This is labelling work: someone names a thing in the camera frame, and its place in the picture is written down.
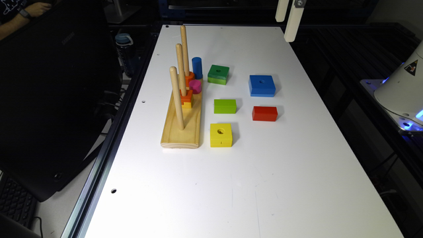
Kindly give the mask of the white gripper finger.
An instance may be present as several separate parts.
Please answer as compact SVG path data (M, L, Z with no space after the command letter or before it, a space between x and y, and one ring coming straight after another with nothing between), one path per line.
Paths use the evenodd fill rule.
M275 14L276 22L284 22L288 5L289 5L289 0L278 0L278 4L276 7L276 14Z
M284 33L286 42L293 42L295 40L306 2L307 0L293 0Z

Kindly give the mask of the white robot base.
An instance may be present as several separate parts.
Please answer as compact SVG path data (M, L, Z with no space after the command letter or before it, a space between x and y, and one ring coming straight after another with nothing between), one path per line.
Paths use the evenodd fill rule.
M403 134L422 133L422 45L386 79L363 79L361 86Z

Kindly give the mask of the person's hand with watch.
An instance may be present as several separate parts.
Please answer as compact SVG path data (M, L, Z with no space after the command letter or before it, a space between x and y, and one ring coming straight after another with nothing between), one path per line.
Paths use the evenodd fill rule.
M25 8L31 17L39 17L52 8L50 3L36 2Z

